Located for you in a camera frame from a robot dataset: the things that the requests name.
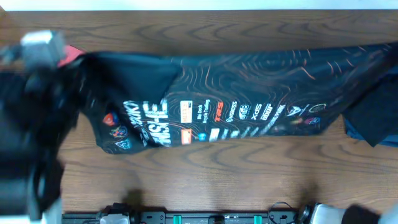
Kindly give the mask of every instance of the white wall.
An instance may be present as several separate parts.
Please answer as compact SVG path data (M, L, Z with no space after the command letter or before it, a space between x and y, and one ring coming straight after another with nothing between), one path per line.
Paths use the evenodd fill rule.
M6 11L398 9L398 0L0 0Z

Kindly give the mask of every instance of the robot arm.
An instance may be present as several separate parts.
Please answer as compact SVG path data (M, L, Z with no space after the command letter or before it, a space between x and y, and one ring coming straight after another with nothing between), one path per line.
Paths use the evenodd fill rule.
M75 66L57 68L64 41L49 30L0 51L25 74L0 74L0 223L54 223L62 215L58 149L92 95Z

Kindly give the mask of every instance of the wooden table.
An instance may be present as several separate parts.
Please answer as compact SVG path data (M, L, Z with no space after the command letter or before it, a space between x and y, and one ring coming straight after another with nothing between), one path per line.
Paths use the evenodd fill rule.
M157 54L251 52L373 44L398 40L397 11L13 12L1 43L28 31L57 29L85 51ZM398 149L350 139L342 120L322 136L151 149L112 156L95 146L81 116L60 156L66 163L65 210L113 202L168 210L266 210L304 198L384 211L398 195Z

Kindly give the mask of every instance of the green connector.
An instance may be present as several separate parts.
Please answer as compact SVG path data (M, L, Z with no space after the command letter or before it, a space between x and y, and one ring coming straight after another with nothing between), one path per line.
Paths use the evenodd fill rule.
M173 216L173 224L181 224L182 223L182 217L181 215L175 215Z
M262 224L262 216L255 215L254 216L254 224Z

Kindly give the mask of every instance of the folded fabric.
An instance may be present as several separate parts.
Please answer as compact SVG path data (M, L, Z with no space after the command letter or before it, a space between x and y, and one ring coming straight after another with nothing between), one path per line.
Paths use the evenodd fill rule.
M106 105L83 112L97 144L111 154L319 134L396 64L397 46L176 57L84 54L77 58L80 72L96 77Z
M347 134L363 138L371 146L398 140L398 72L380 79L370 90L344 110Z
M354 127L351 125L351 123L345 119L345 127L346 127L346 134L353 138L353 139L358 139L358 140L365 140L365 138L362 137L361 134L357 132L357 130L354 129ZM390 135L387 136L383 141L379 142L378 144L384 145L384 146L393 146L393 147L398 147L398 135Z

